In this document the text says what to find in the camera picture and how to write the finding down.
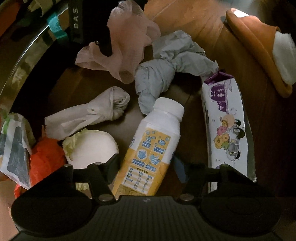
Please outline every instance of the blue fabric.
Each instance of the blue fabric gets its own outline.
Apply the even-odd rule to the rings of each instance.
[[[54,12],[52,15],[48,17],[47,23],[49,25],[50,30],[57,39],[61,39],[68,36],[66,32],[61,28],[59,24],[59,18],[56,12]]]
[[[172,158],[172,163],[174,165],[175,172],[179,178],[181,183],[187,183],[189,180],[189,176],[187,175],[189,165],[182,162],[178,157],[175,155]]]

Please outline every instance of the orange plastic bag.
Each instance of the orange plastic bag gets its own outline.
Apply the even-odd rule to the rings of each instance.
[[[32,149],[29,173],[32,186],[66,164],[63,148],[57,142],[43,137]]]

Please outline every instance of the food wrapper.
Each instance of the food wrapper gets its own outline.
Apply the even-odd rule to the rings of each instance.
[[[10,113],[0,135],[0,171],[25,189],[31,187],[29,154],[34,143],[29,122],[20,114]]]
[[[228,164],[256,181],[252,132],[233,76],[218,72],[202,85],[210,168]],[[210,191],[217,189],[211,183]]]

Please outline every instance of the crumpled plastic bag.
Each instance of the crumpled plastic bag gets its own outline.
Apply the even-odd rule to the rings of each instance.
[[[115,153],[119,153],[118,145],[109,133],[88,129],[67,137],[63,141],[63,150],[68,163],[73,165],[74,169],[86,168],[95,162],[106,163]],[[76,183],[76,190],[88,189],[88,183]]]
[[[10,113],[0,135],[0,171],[19,186],[29,189],[29,154],[35,138],[29,122],[20,114]]]
[[[32,149],[29,173],[32,186],[67,163],[64,150],[57,142],[43,137]]]
[[[140,64],[135,85],[143,114],[149,114],[159,95],[167,91],[175,72],[200,76],[202,81],[219,70],[217,62],[205,56],[205,51],[190,35],[178,30],[152,43],[154,60]]]
[[[123,115],[129,100],[128,93],[113,86],[87,104],[73,106],[46,117],[46,136],[63,140],[85,126],[116,120]]]
[[[144,47],[160,37],[160,29],[132,0],[119,2],[110,14],[107,27],[113,54],[106,57],[92,42],[79,51],[75,64],[87,69],[107,70],[114,78],[129,84],[144,58]]]

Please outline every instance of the orange slipper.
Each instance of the orange slipper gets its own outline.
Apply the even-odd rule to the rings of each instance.
[[[292,85],[283,82],[273,59],[273,45],[278,27],[262,23],[256,16],[249,16],[235,8],[226,12],[226,20],[242,44],[263,67],[278,93],[287,98],[292,93]]]

